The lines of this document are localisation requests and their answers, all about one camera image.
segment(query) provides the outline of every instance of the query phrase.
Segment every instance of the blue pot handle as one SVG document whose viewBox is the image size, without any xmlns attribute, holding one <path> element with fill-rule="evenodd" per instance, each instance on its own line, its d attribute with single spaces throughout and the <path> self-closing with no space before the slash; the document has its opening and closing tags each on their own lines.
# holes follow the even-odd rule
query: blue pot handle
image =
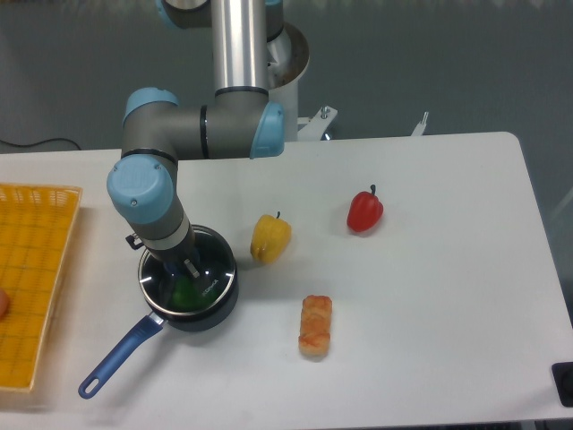
<svg viewBox="0 0 573 430">
<path fill-rule="evenodd" d="M 91 399 L 95 396 L 137 347 L 161 331 L 164 322 L 154 313 L 141 318 L 99 363 L 98 367 L 91 372 L 90 376 L 81 383 L 78 389 L 80 396 L 84 399 Z"/>
</svg>

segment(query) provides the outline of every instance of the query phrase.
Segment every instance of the yellow basket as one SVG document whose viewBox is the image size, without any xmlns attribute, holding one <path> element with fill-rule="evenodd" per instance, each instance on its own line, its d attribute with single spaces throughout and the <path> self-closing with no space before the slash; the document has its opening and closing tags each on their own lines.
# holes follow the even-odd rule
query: yellow basket
<svg viewBox="0 0 573 430">
<path fill-rule="evenodd" d="M 30 391 L 81 188 L 0 184 L 0 390 Z"/>
</svg>

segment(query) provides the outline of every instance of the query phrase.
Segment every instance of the gray wall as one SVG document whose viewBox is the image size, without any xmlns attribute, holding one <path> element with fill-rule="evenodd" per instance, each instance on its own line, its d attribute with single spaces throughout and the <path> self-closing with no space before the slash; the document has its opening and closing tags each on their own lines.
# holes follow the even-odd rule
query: gray wall
<svg viewBox="0 0 573 430">
<path fill-rule="evenodd" d="M 336 138 L 408 135 L 425 110 L 429 134 L 519 138 L 573 306 L 573 203 L 552 219 L 573 186 L 573 2 L 292 0 L 286 18 L 312 50 L 299 114 L 337 108 Z M 117 148 L 140 87 L 212 101 L 210 43 L 165 28 L 152 0 L 0 4 L 0 139 Z"/>
</svg>

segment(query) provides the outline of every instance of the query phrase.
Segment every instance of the bread roll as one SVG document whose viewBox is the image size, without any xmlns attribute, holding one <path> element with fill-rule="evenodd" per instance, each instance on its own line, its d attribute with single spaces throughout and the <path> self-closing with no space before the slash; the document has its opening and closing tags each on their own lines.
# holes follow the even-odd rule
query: bread roll
<svg viewBox="0 0 573 430">
<path fill-rule="evenodd" d="M 298 348 L 307 356 L 325 356 L 330 346 L 332 300 L 326 296 L 308 296 L 303 301 Z"/>
</svg>

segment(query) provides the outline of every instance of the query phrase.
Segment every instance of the saucepan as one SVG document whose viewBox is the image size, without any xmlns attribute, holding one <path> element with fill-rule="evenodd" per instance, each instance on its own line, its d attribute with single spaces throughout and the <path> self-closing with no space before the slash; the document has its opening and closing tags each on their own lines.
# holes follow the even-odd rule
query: saucepan
<svg viewBox="0 0 573 430">
<path fill-rule="evenodd" d="M 239 294 L 236 261 L 227 241 L 215 230 L 192 226 L 195 232 L 194 276 L 182 264 L 160 262 L 149 251 L 140 259 L 138 279 L 151 308 L 81 383 L 84 399 L 95 396 L 125 360 L 165 322 L 183 331 L 204 331 L 221 323 Z"/>
</svg>

